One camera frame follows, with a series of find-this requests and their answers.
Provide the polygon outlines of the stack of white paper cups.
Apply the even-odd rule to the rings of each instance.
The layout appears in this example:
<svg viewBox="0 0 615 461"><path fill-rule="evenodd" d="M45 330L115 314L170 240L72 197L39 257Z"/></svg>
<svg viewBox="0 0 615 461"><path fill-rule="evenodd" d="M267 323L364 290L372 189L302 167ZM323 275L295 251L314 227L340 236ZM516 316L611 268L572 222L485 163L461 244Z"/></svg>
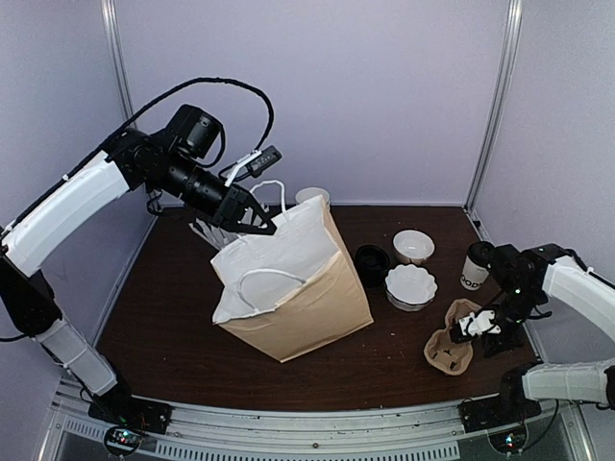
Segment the stack of white paper cups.
<svg viewBox="0 0 615 461"><path fill-rule="evenodd" d="M330 193L324 188L314 186L299 190L295 194L295 202L298 205L315 197L321 197L327 205L330 204Z"/></svg>

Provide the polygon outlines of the brown cardboard cup carrier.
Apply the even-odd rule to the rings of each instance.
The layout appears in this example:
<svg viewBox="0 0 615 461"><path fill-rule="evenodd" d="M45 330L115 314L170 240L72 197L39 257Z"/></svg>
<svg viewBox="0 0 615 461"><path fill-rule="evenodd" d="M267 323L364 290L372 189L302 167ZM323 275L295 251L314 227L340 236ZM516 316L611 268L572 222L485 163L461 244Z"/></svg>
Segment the brown cardboard cup carrier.
<svg viewBox="0 0 615 461"><path fill-rule="evenodd" d="M456 321L479 310L477 303L467 299L452 302L444 317L445 327L435 331L424 347L424 356L433 368L448 376L466 372L474 357L474 348L471 342L454 343L450 332Z"/></svg>

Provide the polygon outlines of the brown paper takeout bag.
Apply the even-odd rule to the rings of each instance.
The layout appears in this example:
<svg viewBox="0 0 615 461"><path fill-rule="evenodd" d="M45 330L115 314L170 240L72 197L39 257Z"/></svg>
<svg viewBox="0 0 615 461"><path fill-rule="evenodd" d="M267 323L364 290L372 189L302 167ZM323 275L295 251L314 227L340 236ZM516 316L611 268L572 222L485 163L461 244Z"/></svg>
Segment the brown paper takeout bag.
<svg viewBox="0 0 615 461"><path fill-rule="evenodd" d="M211 260L224 285L213 323L281 363L370 326L327 202L312 197L273 222L274 234L239 236Z"/></svg>

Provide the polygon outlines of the single white paper cup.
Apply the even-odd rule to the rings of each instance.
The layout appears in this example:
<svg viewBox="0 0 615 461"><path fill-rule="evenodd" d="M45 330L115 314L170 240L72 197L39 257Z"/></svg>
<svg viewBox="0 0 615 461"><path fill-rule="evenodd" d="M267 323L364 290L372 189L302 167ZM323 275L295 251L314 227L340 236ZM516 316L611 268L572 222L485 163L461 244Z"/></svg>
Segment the single white paper cup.
<svg viewBox="0 0 615 461"><path fill-rule="evenodd" d="M488 276L489 272L485 267L478 265L470 256L466 256L460 276L460 283L466 290L479 290Z"/></svg>

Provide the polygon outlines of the black lid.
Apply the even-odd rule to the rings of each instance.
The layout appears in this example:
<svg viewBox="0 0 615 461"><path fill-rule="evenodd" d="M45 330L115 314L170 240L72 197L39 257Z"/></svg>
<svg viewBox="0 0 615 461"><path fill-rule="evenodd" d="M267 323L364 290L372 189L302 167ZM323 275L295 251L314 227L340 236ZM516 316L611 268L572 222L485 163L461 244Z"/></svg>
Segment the black lid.
<svg viewBox="0 0 615 461"><path fill-rule="evenodd" d="M495 247L488 241L478 241L471 244L467 250L467 258L479 267L487 268Z"/></svg>

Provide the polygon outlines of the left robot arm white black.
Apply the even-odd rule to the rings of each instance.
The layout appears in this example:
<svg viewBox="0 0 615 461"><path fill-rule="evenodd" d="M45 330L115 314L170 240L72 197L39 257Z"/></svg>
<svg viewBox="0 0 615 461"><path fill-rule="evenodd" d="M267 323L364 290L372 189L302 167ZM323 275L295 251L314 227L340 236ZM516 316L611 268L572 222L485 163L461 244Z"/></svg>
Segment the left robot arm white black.
<svg viewBox="0 0 615 461"><path fill-rule="evenodd" d="M143 184L181 199L217 228L274 234L275 224L249 191L196 163L217 135L200 124L151 135L128 129L1 235L1 300L14 326L102 397L102 412L118 426L137 419L137 404L122 393L109 362L63 316L40 267L90 217Z"/></svg>

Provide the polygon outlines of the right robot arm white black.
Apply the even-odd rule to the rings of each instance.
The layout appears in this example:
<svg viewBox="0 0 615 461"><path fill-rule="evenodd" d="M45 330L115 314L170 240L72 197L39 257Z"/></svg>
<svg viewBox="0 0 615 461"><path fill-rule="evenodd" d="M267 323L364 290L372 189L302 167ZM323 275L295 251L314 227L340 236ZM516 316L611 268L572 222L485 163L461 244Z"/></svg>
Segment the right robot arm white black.
<svg viewBox="0 0 615 461"><path fill-rule="evenodd" d="M486 267L503 296L476 318L477 333L489 346L506 349L532 310L550 300L572 307L614 337L614 285L585 265L575 251L552 243L521 252L506 244L490 250ZM529 409L530 400L583 401L612 409L614 359L521 366L503 379L493 416L499 423L512 424Z"/></svg>

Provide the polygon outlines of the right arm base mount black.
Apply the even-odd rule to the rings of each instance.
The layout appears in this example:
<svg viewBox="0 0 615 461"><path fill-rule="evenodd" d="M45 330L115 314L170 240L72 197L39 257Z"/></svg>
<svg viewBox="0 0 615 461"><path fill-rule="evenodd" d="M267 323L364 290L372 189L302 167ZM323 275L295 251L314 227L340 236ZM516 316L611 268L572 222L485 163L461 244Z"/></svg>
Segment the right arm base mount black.
<svg viewBox="0 0 615 461"><path fill-rule="evenodd" d="M466 433L520 424L542 413L540 403L527 399L522 384L510 379L501 383L498 395L464 400L458 410Z"/></svg>

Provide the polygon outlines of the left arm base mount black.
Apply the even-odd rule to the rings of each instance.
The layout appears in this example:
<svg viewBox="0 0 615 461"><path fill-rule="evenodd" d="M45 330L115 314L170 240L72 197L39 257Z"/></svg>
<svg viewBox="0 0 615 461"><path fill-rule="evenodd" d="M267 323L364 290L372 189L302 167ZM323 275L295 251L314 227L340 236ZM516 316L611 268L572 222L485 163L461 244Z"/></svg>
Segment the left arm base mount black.
<svg viewBox="0 0 615 461"><path fill-rule="evenodd" d="M138 432L166 433L172 413L170 404L136 398L123 380L101 396L87 392L91 399L88 409L91 418Z"/></svg>

